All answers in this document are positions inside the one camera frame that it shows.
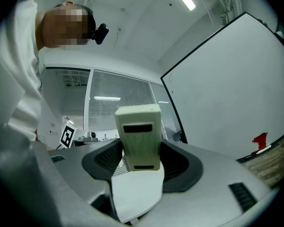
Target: black camera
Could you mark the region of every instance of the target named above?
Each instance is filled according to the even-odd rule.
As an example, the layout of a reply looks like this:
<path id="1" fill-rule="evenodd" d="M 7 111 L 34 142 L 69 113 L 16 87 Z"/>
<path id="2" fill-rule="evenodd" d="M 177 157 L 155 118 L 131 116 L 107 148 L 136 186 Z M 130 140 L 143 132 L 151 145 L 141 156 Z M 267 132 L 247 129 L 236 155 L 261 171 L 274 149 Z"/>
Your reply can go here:
<path id="1" fill-rule="evenodd" d="M 101 24 L 99 26 L 99 28 L 96 28 L 91 39 L 95 40 L 97 44 L 102 44 L 102 42 L 103 42 L 104 38 L 106 37 L 108 31 L 109 31 L 109 29 L 106 26 L 106 24 Z"/>

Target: whiteboard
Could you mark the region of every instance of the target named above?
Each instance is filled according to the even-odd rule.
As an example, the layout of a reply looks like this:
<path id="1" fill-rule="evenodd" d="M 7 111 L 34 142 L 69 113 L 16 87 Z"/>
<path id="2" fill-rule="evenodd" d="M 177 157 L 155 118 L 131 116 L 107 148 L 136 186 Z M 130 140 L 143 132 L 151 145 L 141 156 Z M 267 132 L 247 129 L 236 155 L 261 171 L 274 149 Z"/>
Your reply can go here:
<path id="1" fill-rule="evenodd" d="M 243 14 L 161 77 L 188 144 L 239 159 L 284 135 L 284 47 Z"/>

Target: white panel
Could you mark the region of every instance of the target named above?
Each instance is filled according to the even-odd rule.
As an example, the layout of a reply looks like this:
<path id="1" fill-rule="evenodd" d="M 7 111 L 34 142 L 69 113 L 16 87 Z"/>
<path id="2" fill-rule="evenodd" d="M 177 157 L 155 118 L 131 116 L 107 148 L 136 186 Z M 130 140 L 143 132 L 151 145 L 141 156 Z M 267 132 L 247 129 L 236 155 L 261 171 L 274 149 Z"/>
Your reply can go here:
<path id="1" fill-rule="evenodd" d="M 164 168 L 128 172 L 112 178 L 113 200 L 121 223 L 151 210 L 162 197 Z"/>
<path id="2" fill-rule="evenodd" d="M 191 145 L 238 159 L 284 135 L 284 47 L 248 14 L 163 80 Z"/>

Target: short hair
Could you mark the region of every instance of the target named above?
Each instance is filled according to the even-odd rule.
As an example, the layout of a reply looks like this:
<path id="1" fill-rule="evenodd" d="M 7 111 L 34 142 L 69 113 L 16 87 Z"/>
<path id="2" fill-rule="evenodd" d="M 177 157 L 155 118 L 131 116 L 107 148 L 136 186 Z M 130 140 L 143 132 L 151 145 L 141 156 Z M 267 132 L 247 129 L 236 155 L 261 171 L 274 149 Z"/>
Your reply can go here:
<path id="1" fill-rule="evenodd" d="M 93 11 L 90 8 L 88 8 L 88 7 L 84 6 L 84 5 L 80 5 L 80 4 L 74 4 L 74 5 L 77 8 L 85 10 L 87 12 L 88 33 L 86 34 L 86 36 L 83 36 L 83 38 L 82 38 L 83 41 L 80 41 L 80 44 L 84 44 L 89 39 L 92 38 L 92 36 L 93 36 L 93 34 L 95 33 L 95 30 L 96 30 L 96 22 L 95 22 L 95 19 L 94 19 L 94 13 L 93 13 Z M 58 4 L 54 8 L 61 7 L 61 6 L 64 6 L 64 5 L 63 4 Z"/>

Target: wooden surface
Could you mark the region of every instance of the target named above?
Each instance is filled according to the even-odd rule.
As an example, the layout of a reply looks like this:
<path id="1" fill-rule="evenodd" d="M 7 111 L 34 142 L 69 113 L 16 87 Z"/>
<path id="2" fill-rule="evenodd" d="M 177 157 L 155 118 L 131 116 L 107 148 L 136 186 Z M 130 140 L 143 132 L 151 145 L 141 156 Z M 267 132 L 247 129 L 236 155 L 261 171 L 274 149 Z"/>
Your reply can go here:
<path id="1" fill-rule="evenodd" d="M 242 165 L 269 187 L 276 187 L 284 178 L 284 137 L 271 150 Z"/>

